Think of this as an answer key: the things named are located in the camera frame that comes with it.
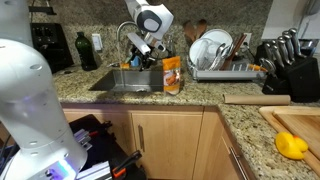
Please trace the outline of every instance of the kitchen knife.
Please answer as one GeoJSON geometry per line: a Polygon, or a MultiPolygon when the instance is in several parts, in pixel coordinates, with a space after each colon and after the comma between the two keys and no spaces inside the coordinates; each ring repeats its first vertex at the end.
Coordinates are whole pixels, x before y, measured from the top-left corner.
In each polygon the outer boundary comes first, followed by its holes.
{"type": "Polygon", "coordinates": [[[301,54],[300,51],[300,43],[299,43],[299,39],[298,39],[298,31],[296,28],[291,28],[289,29],[289,32],[292,36],[291,41],[294,47],[294,52],[296,53],[297,56],[301,57],[301,58],[306,58],[307,56],[301,54]]]}
{"type": "Polygon", "coordinates": [[[286,62],[289,65],[292,65],[292,62],[289,59],[288,56],[288,50],[286,47],[286,41],[283,39],[282,36],[278,37],[278,45],[279,45],[279,50],[280,50],[280,54],[281,54],[281,58],[284,62],[286,62]]]}
{"type": "Polygon", "coordinates": [[[277,68],[273,63],[273,61],[265,58],[260,58],[259,61],[261,63],[261,66],[268,70],[268,73],[270,73],[273,77],[277,77],[276,75],[277,68]]]}
{"type": "Polygon", "coordinates": [[[271,46],[271,49],[272,49],[272,52],[273,52],[273,55],[274,57],[276,58],[276,61],[277,63],[284,68],[284,64],[282,62],[282,58],[281,58],[281,55],[280,55],[280,52],[279,52],[279,48],[277,45],[272,45],[271,46]]]}
{"type": "Polygon", "coordinates": [[[294,49],[293,49],[293,45],[292,45],[292,42],[291,42],[291,34],[289,33],[289,31],[283,31],[282,32],[282,36],[284,38],[284,40],[286,40],[286,47],[287,47],[287,50],[288,50],[288,55],[289,55],[289,59],[291,61],[295,61],[294,59],[294,49]]]}
{"type": "Polygon", "coordinates": [[[272,54],[272,52],[271,52],[271,45],[270,45],[270,43],[265,42],[265,43],[264,43],[264,48],[265,48],[265,50],[266,50],[268,59],[270,59],[270,60],[273,61],[274,58],[273,58],[273,54],[272,54]]]}

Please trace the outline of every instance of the wall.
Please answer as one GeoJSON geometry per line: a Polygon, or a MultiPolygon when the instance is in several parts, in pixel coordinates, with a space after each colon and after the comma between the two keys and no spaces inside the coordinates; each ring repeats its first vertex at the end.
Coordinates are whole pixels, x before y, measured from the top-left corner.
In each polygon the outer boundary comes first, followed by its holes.
{"type": "Polygon", "coordinates": [[[298,36],[301,39],[320,39],[320,12],[312,16],[303,16],[307,3],[308,0],[274,0],[262,39],[276,39],[282,31],[292,27],[300,29],[298,36]]]}
{"type": "MultiPolygon", "coordinates": [[[[79,63],[74,47],[77,31],[84,31],[87,37],[100,33],[104,49],[99,54],[103,62],[116,62],[119,57],[116,48],[116,29],[124,21],[131,21],[124,0],[52,0],[50,1],[57,16],[34,13],[33,22],[56,22],[63,26],[69,48],[75,63],[79,63]]],[[[191,20],[206,19],[208,29],[224,29],[233,38],[242,32],[252,32],[251,49],[255,51],[260,44],[263,29],[268,17],[272,0],[148,0],[149,4],[163,3],[175,16],[169,32],[174,34],[178,52],[188,52],[182,24],[191,20]]],[[[35,5],[45,5],[45,1],[36,0],[35,5]]],[[[126,32],[134,30],[128,27],[121,33],[121,48],[124,49],[126,32]]]]}

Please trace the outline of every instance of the wooden cutting board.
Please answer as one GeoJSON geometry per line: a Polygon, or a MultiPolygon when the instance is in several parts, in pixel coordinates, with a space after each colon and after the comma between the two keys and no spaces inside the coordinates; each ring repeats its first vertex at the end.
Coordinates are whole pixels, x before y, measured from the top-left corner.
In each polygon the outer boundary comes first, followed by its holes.
{"type": "Polygon", "coordinates": [[[320,176],[320,108],[267,106],[259,112],[278,132],[290,132],[308,143],[304,161],[320,176]]]}

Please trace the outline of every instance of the knife handle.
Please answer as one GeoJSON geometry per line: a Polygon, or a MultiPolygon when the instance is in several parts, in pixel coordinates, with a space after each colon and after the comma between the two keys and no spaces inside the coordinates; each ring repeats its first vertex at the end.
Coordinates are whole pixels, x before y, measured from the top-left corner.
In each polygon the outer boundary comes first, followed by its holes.
{"type": "Polygon", "coordinates": [[[295,59],[294,59],[294,49],[293,49],[293,45],[292,45],[292,42],[291,42],[292,36],[289,33],[289,31],[283,31],[282,35],[283,35],[284,40],[286,40],[286,47],[287,47],[287,50],[288,50],[289,59],[291,61],[295,61],[295,59]]]}
{"type": "Polygon", "coordinates": [[[289,32],[292,36],[291,38],[291,41],[292,41],[292,44],[293,44],[293,47],[294,47],[294,52],[296,53],[297,56],[299,57],[302,57],[302,58],[306,58],[307,56],[301,54],[301,51],[300,51],[300,42],[299,42],[299,39],[298,39],[298,31],[296,28],[291,28],[289,29],[289,32]]]}
{"type": "Polygon", "coordinates": [[[278,38],[278,45],[279,45],[282,60],[284,62],[286,62],[287,64],[292,65],[292,62],[289,60],[288,50],[286,47],[286,41],[283,39],[282,36],[280,36],[278,38]]]}
{"type": "Polygon", "coordinates": [[[276,61],[278,62],[278,64],[281,67],[284,68],[284,64],[282,62],[282,58],[281,58],[278,46],[277,45],[272,45],[271,48],[272,48],[272,52],[273,52],[274,56],[276,57],[276,61]]]}
{"type": "Polygon", "coordinates": [[[270,43],[268,43],[268,42],[265,42],[264,43],[264,48],[265,48],[265,50],[266,50],[266,53],[267,53],[267,56],[268,56],[268,59],[270,59],[270,60],[274,60],[274,58],[273,58],[273,54],[272,54],[272,52],[271,52],[271,45],[270,45],[270,43]]]}
{"type": "Polygon", "coordinates": [[[271,40],[270,43],[271,43],[271,46],[277,45],[277,41],[276,40],[271,40]]]}

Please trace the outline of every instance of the green bottle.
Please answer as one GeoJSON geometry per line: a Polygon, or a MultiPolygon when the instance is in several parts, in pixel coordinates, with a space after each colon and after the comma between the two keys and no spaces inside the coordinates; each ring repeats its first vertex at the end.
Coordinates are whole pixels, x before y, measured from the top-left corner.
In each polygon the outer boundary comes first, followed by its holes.
{"type": "Polygon", "coordinates": [[[83,32],[77,32],[77,39],[75,42],[78,50],[81,66],[84,71],[91,71],[98,68],[93,57],[92,46],[90,41],[84,36],[83,32]]]}

